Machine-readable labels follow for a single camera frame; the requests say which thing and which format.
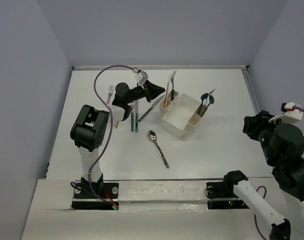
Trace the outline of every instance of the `white plastic container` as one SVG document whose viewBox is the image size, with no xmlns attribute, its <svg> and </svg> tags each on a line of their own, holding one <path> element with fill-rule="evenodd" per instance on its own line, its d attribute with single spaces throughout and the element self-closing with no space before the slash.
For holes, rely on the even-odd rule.
<svg viewBox="0 0 304 240">
<path fill-rule="evenodd" d="M 171 101 L 171 93 L 168 93 L 167 94 L 167 107 L 164 108 L 164 101 L 165 101 L 165 98 L 163 101 L 161 101 L 159 107 L 160 107 L 160 112 L 161 112 L 161 117 L 163 117 L 165 115 L 165 113 L 168 112 L 168 110 L 174 105 L 174 103 L 177 102 L 178 100 L 178 96 L 179 96 L 179 93 L 177 91 L 174 91 L 174 99 L 173 101 Z"/>
<path fill-rule="evenodd" d="M 202 117 L 196 114 L 200 104 L 183 93 L 168 105 L 162 117 L 162 128 L 180 139 L 186 132 L 194 130 L 201 121 Z"/>
</svg>

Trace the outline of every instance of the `utensil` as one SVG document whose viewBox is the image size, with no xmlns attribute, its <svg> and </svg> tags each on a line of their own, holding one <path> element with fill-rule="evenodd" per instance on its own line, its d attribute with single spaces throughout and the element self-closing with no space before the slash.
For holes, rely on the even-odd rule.
<svg viewBox="0 0 304 240">
<path fill-rule="evenodd" d="M 158 144 L 157 144 L 157 142 L 156 142 L 156 141 L 157 141 L 156 133 L 154 133 L 154 131 L 150 130 L 150 131 L 148 131 L 148 137 L 149 137 L 149 139 L 151 140 L 151 142 L 155 144 L 155 146 L 156 146 L 156 148 L 157 148 L 157 151 L 158 151 L 158 153 L 161 155 L 162 160 L 163 160 L 163 162 L 164 162 L 166 168 L 169 169 L 170 166 L 168 165 L 168 163 L 167 163 L 167 161 L 166 161 L 166 159 L 165 159 L 165 157 L 164 157 L 164 154 L 163 154 L 161 148 L 158 146 Z"/>
<path fill-rule="evenodd" d="M 131 108 L 132 108 L 132 110 L 131 110 L 131 131 L 133 132 L 134 131 L 134 102 L 130 102 L 130 106 L 131 106 Z"/>
<path fill-rule="evenodd" d="M 164 95 L 160 96 L 155 102 L 153 102 L 152 107 L 150 107 L 149 110 L 147 110 L 146 113 L 144 113 L 143 116 L 138 121 L 142 121 L 146 117 L 146 115 L 148 115 L 150 111 L 152 111 L 153 108 L 157 106 L 157 104 L 163 99 L 163 97 Z"/>
<path fill-rule="evenodd" d="M 171 76 L 171 83 L 172 83 L 172 93 L 171 93 L 171 100 L 174 100 L 174 76 L 177 71 L 174 71 L 172 76 Z"/>
<path fill-rule="evenodd" d="M 203 95 L 201 95 L 202 103 L 201 103 L 200 106 L 199 106 L 199 110 L 198 110 L 197 115 L 201 114 L 201 108 L 203 107 L 204 100 L 205 100 L 207 97 L 208 97 L 208 93 L 204 93 Z"/>
<path fill-rule="evenodd" d="M 216 90 L 216 89 L 211 90 L 210 93 L 208 94 L 208 96 L 212 95 L 212 93 L 213 93 L 215 90 Z"/>
<path fill-rule="evenodd" d="M 168 94 L 168 88 L 170 87 L 170 80 L 171 80 L 171 75 L 169 76 L 168 82 L 167 82 L 166 94 L 165 94 L 165 99 L 164 99 L 163 108 L 167 108 L 167 94 Z"/>
<path fill-rule="evenodd" d="M 106 104 L 110 103 L 113 92 L 114 92 L 114 86 L 110 85 L 110 88 L 108 89 L 108 97 L 107 97 L 107 100 L 106 100 Z"/>
<path fill-rule="evenodd" d="M 205 108 L 203 109 L 203 112 L 202 112 L 202 116 L 205 114 L 205 112 L 207 111 L 207 109 L 208 109 L 208 107 L 209 107 L 209 105 L 211 105 L 211 104 L 213 104 L 214 103 L 214 97 L 212 96 L 212 95 L 210 95 L 209 96 L 209 99 L 210 99 L 210 103 L 206 106 L 206 105 L 204 105 L 205 106 Z"/>
<path fill-rule="evenodd" d="M 135 101 L 134 105 L 134 112 L 135 112 L 135 132 L 138 132 L 138 100 Z"/>
</svg>

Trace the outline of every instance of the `white table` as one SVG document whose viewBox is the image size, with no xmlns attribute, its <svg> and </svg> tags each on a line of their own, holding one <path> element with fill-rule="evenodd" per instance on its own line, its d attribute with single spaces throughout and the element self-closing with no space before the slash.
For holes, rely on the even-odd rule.
<svg viewBox="0 0 304 240">
<path fill-rule="evenodd" d="M 250 209 L 207 210 L 206 202 L 203 207 L 172 208 L 164 186 L 158 198 L 166 201 L 157 203 L 158 209 L 152 209 L 155 203 L 132 205 L 120 210 L 72 210 L 70 204 L 73 188 L 71 180 L 39 180 L 26 222 L 22 240 L 260 240 L 256 231 L 253 213 Z M 266 201 L 279 213 L 286 216 L 285 200 L 277 182 L 272 178 L 252 178 L 253 187 L 267 187 Z M 123 186 L 120 183 L 120 195 Z M 190 181 L 189 186 L 205 186 L 200 181 Z M 141 196 L 142 200 L 155 199 L 154 193 L 141 195 L 145 188 L 137 183 L 137 190 L 132 194 Z M 130 197 L 127 189 L 125 195 Z M 195 199 L 203 200 L 204 194 L 196 195 Z M 268 239 L 269 231 L 264 222 L 258 219 L 263 235 Z M 304 240 L 304 233 L 292 226 L 291 239 Z"/>
<path fill-rule="evenodd" d="M 173 70 L 148 70 L 149 79 L 166 86 Z M 74 71 L 50 160 L 48 179 L 80 179 L 81 161 L 69 133 L 85 104 L 103 104 L 93 91 L 98 71 Z M 97 89 L 107 99 L 108 86 L 126 82 L 136 86 L 130 70 L 109 70 L 98 79 Z M 209 108 L 197 130 L 187 138 L 177 139 L 161 128 L 159 109 L 155 108 L 139 124 L 139 132 L 130 130 L 130 119 L 114 129 L 111 142 L 100 161 L 105 180 L 209 179 L 222 178 L 227 172 L 241 170 L 248 177 L 270 177 L 257 141 L 242 133 L 245 116 L 254 116 L 245 80 L 240 69 L 178 70 L 175 90 L 194 99 L 216 89 L 215 103 Z M 139 101 L 139 115 L 151 104 Z M 154 130 L 170 168 L 165 168 L 147 132 Z"/>
</svg>

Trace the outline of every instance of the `gray wall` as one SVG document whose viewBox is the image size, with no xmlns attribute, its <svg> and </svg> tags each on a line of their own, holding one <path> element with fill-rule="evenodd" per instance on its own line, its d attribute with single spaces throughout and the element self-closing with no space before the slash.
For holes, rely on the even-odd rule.
<svg viewBox="0 0 304 240">
<path fill-rule="evenodd" d="M 288 0 L 250 76 L 262 110 L 278 114 L 281 103 L 291 101 L 304 106 L 304 0 Z M 304 132 L 304 117 L 297 125 Z"/>
<path fill-rule="evenodd" d="M 0 0 L 0 240 L 19 240 L 71 74 L 35 0 Z"/>
<path fill-rule="evenodd" d="M 285 0 L 38 0 L 72 66 L 249 65 Z"/>
</svg>

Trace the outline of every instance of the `utensil holder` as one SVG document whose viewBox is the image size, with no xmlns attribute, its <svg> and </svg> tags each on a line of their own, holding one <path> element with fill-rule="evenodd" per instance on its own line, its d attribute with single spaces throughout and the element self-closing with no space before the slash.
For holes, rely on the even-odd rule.
<svg viewBox="0 0 304 240">
<path fill-rule="evenodd" d="M 167 107 L 164 108 L 164 101 L 165 101 L 165 98 L 163 101 L 161 101 L 159 107 L 160 107 L 160 112 L 161 112 L 161 117 L 163 117 L 165 115 L 165 113 L 168 112 L 168 110 L 174 105 L 175 102 L 177 102 L 178 100 L 178 96 L 179 96 L 179 93 L 177 91 L 174 91 L 174 99 L 173 100 L 170 100 L 171 99 L 171 92 L 169 92 L 167 94 Z"/>
<path fill-rule="evenodd" d="M 178 139 L 186 132 L 195 130 L 202 120 L 202 117 L 197 115 L 200 104 L 199 101 L 183 93 L 168 105 L 162 117 L 162 128 Z"/>
</svg>

